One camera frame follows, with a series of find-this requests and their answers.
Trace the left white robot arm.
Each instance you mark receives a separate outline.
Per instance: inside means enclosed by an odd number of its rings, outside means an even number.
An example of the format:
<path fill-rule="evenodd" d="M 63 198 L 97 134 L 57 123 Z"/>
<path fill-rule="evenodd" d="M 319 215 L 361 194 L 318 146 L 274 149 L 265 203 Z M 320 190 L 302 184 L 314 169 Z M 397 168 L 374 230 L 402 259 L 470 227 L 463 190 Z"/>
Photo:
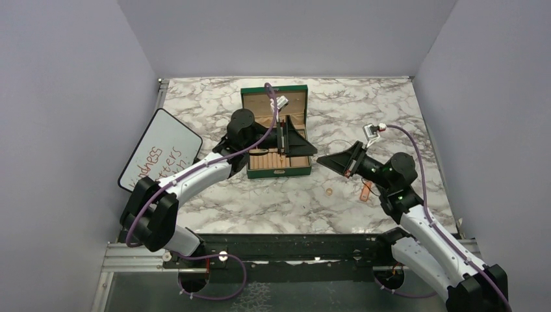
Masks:
<path fill-rule="evenodd" d="M 201 264 L 202 239 L 177 225 L 179 208 L 210 186 L 239 173 L 249 162 L 250 150 L 269 148 L 277 142 L 278 134 L 287 136 L 285 155 L 308 157 L 318 151 L 291 122 L 280 131 L 257 123 L 250 110 L 239 109 L 231 115 L 226 135 L 204 159 L 158 181 L 148 176 L 140 179 L 120 218 L 127 230 L 126 245 L 145 246 L 151 252 L 170 250 L 179 253 L 189 267 Z"/>

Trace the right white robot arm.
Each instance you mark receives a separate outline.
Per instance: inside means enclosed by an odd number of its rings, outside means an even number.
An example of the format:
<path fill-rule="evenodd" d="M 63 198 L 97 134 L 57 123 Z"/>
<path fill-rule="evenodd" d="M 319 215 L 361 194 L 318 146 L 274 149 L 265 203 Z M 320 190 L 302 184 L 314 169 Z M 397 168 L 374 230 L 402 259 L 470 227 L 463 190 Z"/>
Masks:
<path fill-rule="evenodd" d="M 344 176 L 373 182 L 386 215 L 397 227 L 378 237 L 376 259 L 411 269 L 443 300 L 447 311 L 510 311 L 507 274 L 487 265 L 441 228 L 425 201 L 413 190 L 417 178 L 412 156 L 395 153 L 386 163 L 367 154 L 361 142 L 317 163 Z"/>

